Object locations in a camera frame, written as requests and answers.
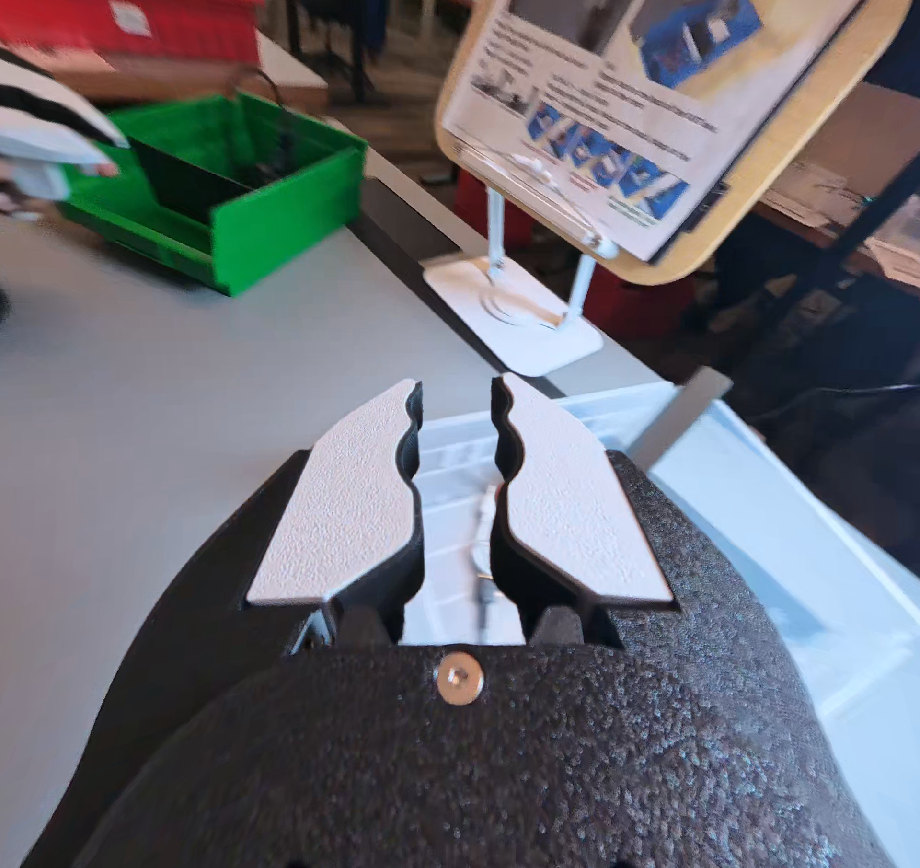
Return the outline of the green plastic bin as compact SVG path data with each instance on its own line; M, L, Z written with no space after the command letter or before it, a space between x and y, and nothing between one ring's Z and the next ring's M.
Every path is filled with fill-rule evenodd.
M119 174L67 166L62 215L105 241L237 297L332 233L361 207L367 143L241 92L133 107L111 116L130 142L111 149ZM140 140L247 184L210 227L161 207L131 148Z

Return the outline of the clear plastic bin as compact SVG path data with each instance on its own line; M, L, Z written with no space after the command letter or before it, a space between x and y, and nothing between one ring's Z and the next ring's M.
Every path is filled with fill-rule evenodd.
M500 482L493 371L424 382L420 471L426 577L408 644L480 643L473 557ZM827 732L918 735L918 579L824 506L725 401L650 470L759 598Z

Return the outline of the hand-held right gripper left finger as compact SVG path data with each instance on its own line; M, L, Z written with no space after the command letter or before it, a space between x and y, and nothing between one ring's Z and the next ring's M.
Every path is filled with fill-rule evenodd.
M374 609L400 642L424 580L422 384L403 379L315 443L247 590L255 607Z

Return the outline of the document stand with wooden board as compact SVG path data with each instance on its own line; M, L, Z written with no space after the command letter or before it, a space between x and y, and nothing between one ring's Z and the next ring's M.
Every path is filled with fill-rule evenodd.
M654 263L627 253L596 260L443 152L487 188L488 249L427 267L423 280L504 371L540 378L591 356L602 346L601 334L582 314L595 269L657 286L704 264L888 49L912 2L867 1L707 199L701 221Z

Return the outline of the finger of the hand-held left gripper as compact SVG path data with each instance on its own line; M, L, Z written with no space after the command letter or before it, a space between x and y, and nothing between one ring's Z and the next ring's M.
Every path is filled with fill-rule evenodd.
M113 164L109 156L73 129L21 111L1 112L1 155L52 164Z
M106 115L52 75L14 53L1 54L1 109L63 126L94 142L128 149L130 142Z

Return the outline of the large red bin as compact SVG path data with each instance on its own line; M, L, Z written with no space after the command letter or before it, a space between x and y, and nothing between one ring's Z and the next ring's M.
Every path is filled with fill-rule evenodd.
M2 43L256 65L262 5L263 0L1 0Z

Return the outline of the printed instruction sheet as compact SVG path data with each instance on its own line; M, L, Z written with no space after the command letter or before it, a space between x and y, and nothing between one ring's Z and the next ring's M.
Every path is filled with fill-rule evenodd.
M654 263L867 1L478 0L439 146L596 260Z

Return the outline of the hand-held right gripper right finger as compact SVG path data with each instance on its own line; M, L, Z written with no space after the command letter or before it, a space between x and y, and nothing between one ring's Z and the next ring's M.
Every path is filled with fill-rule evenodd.
M612 610L672 612L675 597L602 441L522 378L492 380L502 481L490 566L524 638L551 608L589 642L617 642Z

